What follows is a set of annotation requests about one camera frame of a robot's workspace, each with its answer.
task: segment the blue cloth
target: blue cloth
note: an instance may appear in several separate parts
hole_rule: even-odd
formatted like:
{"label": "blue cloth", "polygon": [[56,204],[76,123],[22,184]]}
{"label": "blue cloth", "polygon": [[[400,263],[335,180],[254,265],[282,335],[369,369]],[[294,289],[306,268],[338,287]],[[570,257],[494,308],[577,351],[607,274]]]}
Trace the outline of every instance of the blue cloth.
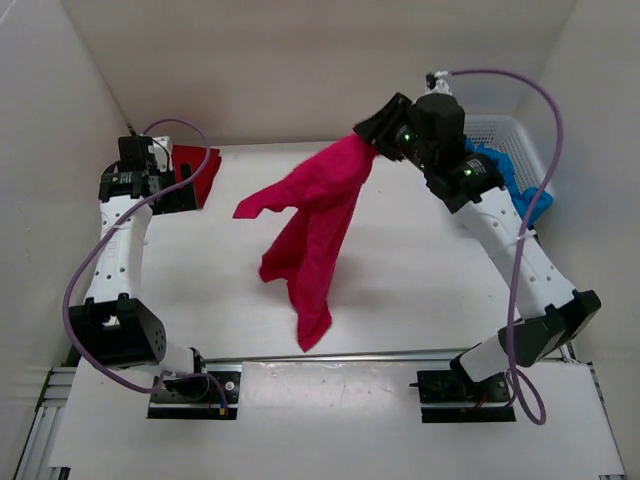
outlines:
{"label": "blue cloth", "polygon": [[[516,183],[516,171],[513,168],[513,162],[511,161],[511,158],[509,158],[508,154],[499,152],[492,148],[487,148],[483,144],[475,146],[468,138],[466,148],[468,151],[481,153],[491,159],[504,178],[505,187],[507,187],[509,195],[511,195],[511,201],[513,202],[516,212],[518,212],[520,218],[524,217],[524,214],[527,212],[527,208],[529,208],[529,205],[531,204],[531,200],[533,200],[533,196],[536,194],[537,188],[529,187],[524,192],[520,192],[518,184]],[[533,208],[533,213],[529,219],[529,227],[531,227],[540,218],[540,216],[547,211],[552,203],[553,197],[551,194],[543,192],[538,203]]]}

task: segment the white wall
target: white wall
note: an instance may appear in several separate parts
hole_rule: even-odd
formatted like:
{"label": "white wall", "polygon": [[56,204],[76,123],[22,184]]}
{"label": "white wall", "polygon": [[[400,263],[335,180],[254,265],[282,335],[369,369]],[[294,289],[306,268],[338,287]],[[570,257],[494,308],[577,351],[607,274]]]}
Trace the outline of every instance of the white wall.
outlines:
{"label": "white wall", "polygon": [[4,479],[14,473],[46,372],[68,351],[62,292],[97,239],[98,179],[116,158],[124,123],[57,0],[0,0],[0,15]]}
{"label": "white wall", "polygon": [[[566,120],[556,204],[542,240],[569,278],[603,302],[579,338],[594,361],[628,473],[640,478],[640,3],[580,0],[542,75]],[[550,158],[553,121],[538,100],[519,112]]]}
{"label": "white wall", "polygon": [[[63,0],[134,125],[188,117],[219,143],[342,136],[427,70],[537,75],[575,0]],[[464,79],[469,111],[525,89]]]}

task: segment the pink cloth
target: pink cloth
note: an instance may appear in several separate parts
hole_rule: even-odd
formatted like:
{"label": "pink cloth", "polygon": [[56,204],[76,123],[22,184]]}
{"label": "pink cloth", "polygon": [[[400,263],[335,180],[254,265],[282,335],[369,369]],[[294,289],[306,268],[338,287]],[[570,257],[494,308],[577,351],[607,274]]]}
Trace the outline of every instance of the pink cloth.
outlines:
{"label": "pink cloth", "polygon": [[305,352],[331,326],[327,296],[340,247],[369,173],[375,148],[351,134],[298,165],[283,180],[246,198],[233,218],[263,209],[298,211],[262,256],[264,282],[283,278],[298,313],[298,344]]}

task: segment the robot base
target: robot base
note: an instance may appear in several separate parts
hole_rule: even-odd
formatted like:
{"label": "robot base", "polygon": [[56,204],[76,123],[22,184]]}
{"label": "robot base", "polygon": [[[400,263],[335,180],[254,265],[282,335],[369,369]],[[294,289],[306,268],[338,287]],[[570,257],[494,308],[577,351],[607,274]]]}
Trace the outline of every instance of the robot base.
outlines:
{"label": "robot base", "polygon": [[418,372],[411,384],[420,392],[422,423],[515,422],[509,402],[509,389],[500,373],[477,384],[465,386],[451,370]]}
{"label": "robot base", "polygon": [[227,411],[220,414],[220,394],[215,387],[194,397],[162,390],[151,394],[147,418],[183,420],[235,420],[238,417],[240,371],[209,371],[225,389]]}

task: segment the white table surface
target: white table surface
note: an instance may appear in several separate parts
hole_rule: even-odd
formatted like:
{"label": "white table surface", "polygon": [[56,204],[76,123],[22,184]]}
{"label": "white table surface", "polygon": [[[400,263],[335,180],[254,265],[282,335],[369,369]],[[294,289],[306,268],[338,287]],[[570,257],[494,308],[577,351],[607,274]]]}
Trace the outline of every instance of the white table surface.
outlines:
{"label": "white table surface", "polygon": [[[298,355],[283,281],[263,284],[262,254],[294,209],[233,220],[246,196],[322,144],[230,147],[205,208],[154,217],[142,299],[174,342],[205,357]],[[333,327],[311,354],[467,348],[506,318],[507,288],[408,163],[374,161],[329,298]]]}
{"label": "white table surface", "polygon": [[422,424],[418,392],[408,385],[424,368],[245,363],[238,419],[193,421],[146,419],[145,395],[83,361],[50,464],[70,467],[70,480],[598,480],[623,473],[587,366],[528,370],[546,402],[543,427],[519,407],[515,423]]}

